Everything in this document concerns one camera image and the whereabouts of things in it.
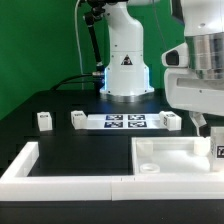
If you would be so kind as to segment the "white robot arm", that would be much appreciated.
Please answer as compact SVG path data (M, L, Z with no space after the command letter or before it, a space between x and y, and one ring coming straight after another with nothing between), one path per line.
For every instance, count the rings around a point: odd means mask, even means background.
M86 23L105 18L110 62L103 70L100 95L135 102L153 92L143 59L143 27L127 11L129 5L159 0L84 0L91 6ZM224 0L170 0L172 15L185 25L185 42L162 54L169 105L189 112L196 129L204 116L224 116Z

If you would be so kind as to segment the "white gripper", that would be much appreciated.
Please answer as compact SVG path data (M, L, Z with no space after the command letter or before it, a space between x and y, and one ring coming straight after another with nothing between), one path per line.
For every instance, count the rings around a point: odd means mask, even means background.
M168 68L166 99L172 108L187 110L198 136L209 135L202 113L224 116L224 79L199 79L190 69Z

